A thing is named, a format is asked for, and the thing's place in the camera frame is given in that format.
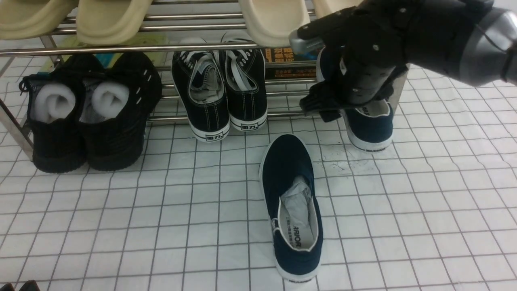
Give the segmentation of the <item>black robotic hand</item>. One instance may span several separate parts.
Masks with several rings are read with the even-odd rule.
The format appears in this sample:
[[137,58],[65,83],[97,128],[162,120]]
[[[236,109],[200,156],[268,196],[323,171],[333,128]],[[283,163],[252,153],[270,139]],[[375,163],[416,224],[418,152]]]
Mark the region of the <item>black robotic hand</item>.
[[375,100],[394,71],[407,64],[467,82],[462,58],[492,12],[492,0],[364,0],[302,25],[290,34],[292,50],[336,51],[346,70],[310,89],[301,110],[334,121],[341,110]]

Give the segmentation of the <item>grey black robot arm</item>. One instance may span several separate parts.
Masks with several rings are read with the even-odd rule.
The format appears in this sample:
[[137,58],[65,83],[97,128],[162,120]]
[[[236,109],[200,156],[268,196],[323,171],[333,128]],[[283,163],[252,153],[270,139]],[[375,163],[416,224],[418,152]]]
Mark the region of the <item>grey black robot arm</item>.
[[501,80],[517,84],[516,14],[494,7],[473,26],[460,58],[458,80],[480,86]]

